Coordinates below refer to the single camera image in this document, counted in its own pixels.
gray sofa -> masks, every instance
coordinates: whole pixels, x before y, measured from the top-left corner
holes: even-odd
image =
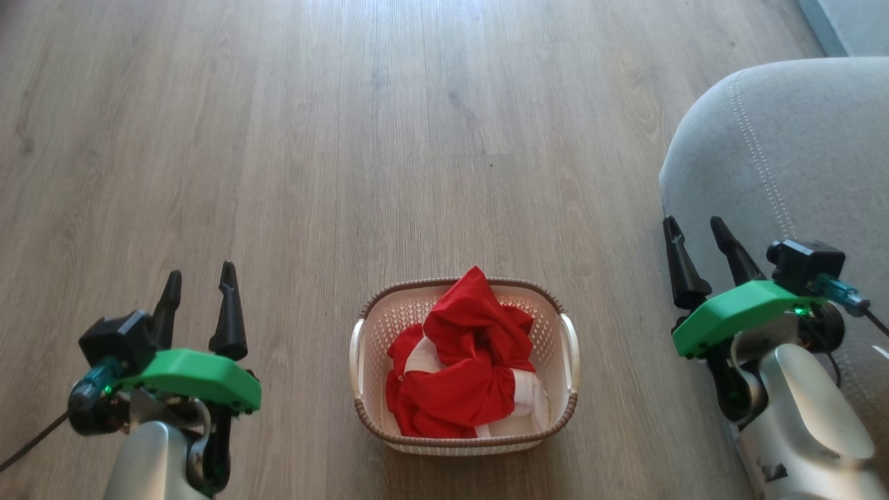
[[[889,58],[793,60],[730,75],[678,127],[661,194],[715,293],[733,286],[709,228],[720,215],[767,275],[775,239],[840,248],[842,278],[889,320]],[[846,317],[842,391],[889,477],[889,358],[879,350],[889,353],[889,338]]]

red and white clothing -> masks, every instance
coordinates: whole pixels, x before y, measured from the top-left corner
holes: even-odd
[[[530,415],[549,425],[546,392],[528,360],[533,318],[497,302],[475,267],[438,301],[422,324],[389,346],[386,402],[404,436],[490,436],[487,424]]]

robotic arm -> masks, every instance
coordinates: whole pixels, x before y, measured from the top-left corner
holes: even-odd
[[[80,338],[91,369],[68,397],[71,427],[129,434],[106,500],[212,498],[228,484],[232,419],[260,409],[259,381],[236,363],[247,342],[234,264],[222,266],[215,354],[171,349],[181,284],[171,272],[153,314],[103,318]]]
[[[821,243],[775,242],[768,280],[713,217],[736,287],[708,300],[712,289],[685,251],[679,225],[673,217],[663,225],[673,302],[689,311],[673,328],[673,343],[680,356],[707,364],[758,498],[889,498],[873,470],[873,440],[813,356],[844,338],[843,317],[828,299],[885,331],[869,302],[839,280],[845,255]]]

black cable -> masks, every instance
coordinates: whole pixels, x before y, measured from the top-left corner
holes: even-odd
[[[886,325],[884,325],[882,321],[877,319],[877,317],[874,316],[874,313],[870,312],[870,309],[864,311],[864,317],[870,319],[870,322],[873,323],[874,327],[877,327],[879,331],[889,336],[889,328],[886,328]]]
[[[826,342],[824,342],[824,337],[822,337],[821,334],[818,333],[818,330],[816,330],[815,327],[813,327],[809,323],[808,319],[806,319],[806,318],[801,318],[801,319],[803,320],[803,324],[805,325],[805,327],[809,329],[809,333],[812,334],[815,337],[815,339],[821,343],[821,347],[823,347],[826,350],[828,348],[828,345]],[[832,352],[825,351],[824,353],[828,355],[830,364],[834,368],[834,373],[837,374],[837,389],[839,389],[840,385],[842,385],[842,383],[843,383],[843,375],[839,371],[839,365],[837,363],[837,360],[834,359]]]
[[[61,414],[61,416],[55,419],[46,429],[43,429],[39,434],[37,434],[31,441],[28,441],[28,444],[21,447],[21,449],[9,458],[7,458],[2,464],[0,464],[0,472],[9,469],[12,464],[18,462],[20,458],[22,458],[27,452],[31,451],[31,448],[37,446],[40,441],[44,440],[46,436],[50,435],[50,432],[55,431],[56,427],[60,426],[62,422],[68,420],[68,416],[70,415],[70,410],[65,410],[65,413]]]

sofa stitching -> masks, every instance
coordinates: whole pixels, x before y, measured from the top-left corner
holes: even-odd
[[[744,126],[744,123],[741,122],[741,113],[738,112],[738,106],[735,102],[735,97],[737,93],[737,85],[738,85],[738,77],[740,77],[744,72],[739,71],[735,73],[734,78],[732,78],[732,82],[729,84],[729,98],[732,102],[732,111],[734,112],[734,118],[738,122],[738,127],[741,129],[741,134],[744,136],[744,141],[747,143],[747,147],[750,150],[750,156],[753,158],[754,165],[757,166],[757,171],[759,172],[759,179],[763,182],[763,187],[765,188],[765,194],[768,195],[769,200],[772,202],[772,209],[775,212],[775,217],[778,219],[778,223],[781,226],[781,231],[787,234],[787,227],[784,225],[784,221],[781,219],[781,213],[778,211],[778,203],[775,200],[774,194],[772,193],[772,189],[769,186],[769,183],[765,180],[765,173],[763,172],[763,167],[759,164],[759,157],[757,156],[756,150],[753,148],[753,142],[748,137],[747,128]]]
[[[747,124],[747,129],[750,132],[750,139],[753,141],[753,145],[756,146],[757,152],[759,153],[759,159],[763,165],[763,170],[765,170],[765,178],[768,179],[769,183],[772,185],[772,193],[775,198],[778,200],[778,206],[775,207],[775,212],[778,214],[779,220],[781,219],[781,215],[783,214],[783,221],[787,223],[787,228],[784,231],[784,237],[796,238],[797,233],[793,229],[793,223],[790,221],[790,214],[787,211],[787,207],[784,205],[784,199],[781,197],[781,193],[778,191],[778,185],[775,183],[774,176],[772,176],[772,169],[769,167],[768,160],[765,159],[765,153],[763,153],[762,148],[759,147],[759,141],[757,141],[757,135],[753,132],[753,125],[750,124],[750,120],[747,118],[747,111],[744,109],[744,102],[741,98],[741,85],[738,83],[738,77],[735,77],[735,93],[738,97],[738,108],[741,110],[741,116],[744,118],[744,123]]]

